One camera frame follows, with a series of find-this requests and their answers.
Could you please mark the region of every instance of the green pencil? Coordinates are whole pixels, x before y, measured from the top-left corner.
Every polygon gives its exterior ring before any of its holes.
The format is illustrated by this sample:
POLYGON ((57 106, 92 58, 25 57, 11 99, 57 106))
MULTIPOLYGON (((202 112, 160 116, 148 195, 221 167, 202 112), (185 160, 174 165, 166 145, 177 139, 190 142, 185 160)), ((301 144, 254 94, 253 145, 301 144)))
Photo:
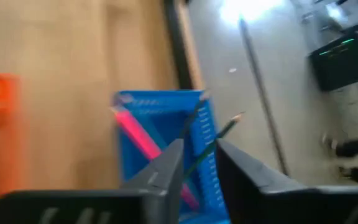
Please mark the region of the green pencil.
POLYGON ((196 162, 194 162, 188 170, 186 170, 183 180, 186 180, 189 178, 190 174, 197 168, 198 165, 201 164, 201 162, 208 157, 209 154, 211 154, 214 151, 214 146, 216 144, 216 141, 219 138, 223 138, 241 119, 241 116, 244 112, 241 112, 234 117, 230 119, 230 121, 223 127, 222 131, 220 131, 213 142, 209 143, 205 149, 203 150, 203 153, 201 153, 197 159, 196 162))

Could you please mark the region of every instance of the pink pencil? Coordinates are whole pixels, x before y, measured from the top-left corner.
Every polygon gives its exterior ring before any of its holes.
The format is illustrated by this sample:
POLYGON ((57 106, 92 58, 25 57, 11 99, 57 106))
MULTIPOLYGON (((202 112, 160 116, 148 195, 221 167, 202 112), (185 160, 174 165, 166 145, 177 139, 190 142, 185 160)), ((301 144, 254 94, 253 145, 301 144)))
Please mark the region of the pink pencil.
MULTIPOLYGON (((160 148, 156 145, 149 134, 147 134, 147 131, 145 131, 142 125, 137 122, 131 112, 125 109, 117 110, 115 108, 111 108, 111 111, 114 113, 119 125, 125 130, 126 134, 131 138, 148 160, 155 159, 161 154, 160 148)), ((187 184, 183 184, 180 195, 190 208, 193 210, 198 209, 199 203, 191 193, 187 184)))

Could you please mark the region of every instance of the pencil holder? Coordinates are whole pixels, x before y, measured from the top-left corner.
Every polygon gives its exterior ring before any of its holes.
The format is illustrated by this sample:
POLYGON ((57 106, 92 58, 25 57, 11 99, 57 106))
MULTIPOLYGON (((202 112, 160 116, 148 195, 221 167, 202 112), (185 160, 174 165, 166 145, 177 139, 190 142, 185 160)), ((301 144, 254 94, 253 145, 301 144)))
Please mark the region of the pencil holder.
MULTIPOLYGON (((120 91, 119 96, 131 100, 122 101, 123 107, 129 110, 138 122, 146 129, 152 125, 152 130, 158 132, 159 138, 155 142, 171 143, 178 138, 184 128, 184 122, 193 112, 202 91, 120 91)), ((185 137, 184 168, 187 170, 200 155, 204 148, 216 137, 211 102, 207 101, 198 110, 198 114, 190 127, 189 134, 185 137)), ((123 130, 119 130, 119 142, 121 150, 122 176, 128 180, 138 171, 143 169, 149 161, 126 136, 123 130)), ((219 186, 218 174, 214 153, 211 153, 196 172, 190 177, 193 193, 199 195, 201 205, 200 213, 193 213, 186 203, 182 202, 180 223, 226 223, 228 216, 224 204, 223 195, 219 186)))

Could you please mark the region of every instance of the green light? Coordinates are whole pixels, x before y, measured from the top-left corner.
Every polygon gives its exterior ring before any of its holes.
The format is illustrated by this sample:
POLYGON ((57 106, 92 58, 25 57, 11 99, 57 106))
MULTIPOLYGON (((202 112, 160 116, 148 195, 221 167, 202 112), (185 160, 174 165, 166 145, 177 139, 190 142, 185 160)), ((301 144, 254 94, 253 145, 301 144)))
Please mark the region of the green light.
POLYGON ((349 40, 345 40, 344 42, 342 42, 342 44, 346 44, 346 43, 348 43, 348 42, 350 42, 350 41, 353 41, 354 39, 349 39, 349 40))
POLYGON ((326 54, 326 53, 329 53, 329 51, 326 51, 326 52, 320 53, 320 55, 323 55, 323 54, 326 54))

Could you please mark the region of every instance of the blue pencil holder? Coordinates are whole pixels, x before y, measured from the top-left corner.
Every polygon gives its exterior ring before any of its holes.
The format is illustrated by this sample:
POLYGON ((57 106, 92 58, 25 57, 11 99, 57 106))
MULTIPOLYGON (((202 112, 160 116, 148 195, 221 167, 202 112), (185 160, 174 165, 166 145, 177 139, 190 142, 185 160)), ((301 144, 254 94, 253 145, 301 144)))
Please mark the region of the blue pencil holder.
MULTIPOLYGON (((151 137, 154 138, 161 150, 164 150, 164 144, 168 145, 179 137, 185 120, 193 112, 202 91, 120 91, 118 94, 123 97, 130 96, 131 101, 122 105, 137 118, 147 131, 149 131, 147 127, 152 125, 152 130, 158 132, 158 139, 155 139, 153 134, 151 137)), ((198 110, 190 133, 185 138, 185 170, 215 137, 213 112, 211 103, 207 101, 198 110)), ((119 142, 122 176, 124 180, 128 180, 149 162, 122 129, 119 130, 119 142)), ((199 213, 194 213, 185 202, 182 202, 180 223, 229 223, 219 185, 214 153, 211 153, 197 167, 190 180, 189 187, 198 198, 201 209, 199 213)))

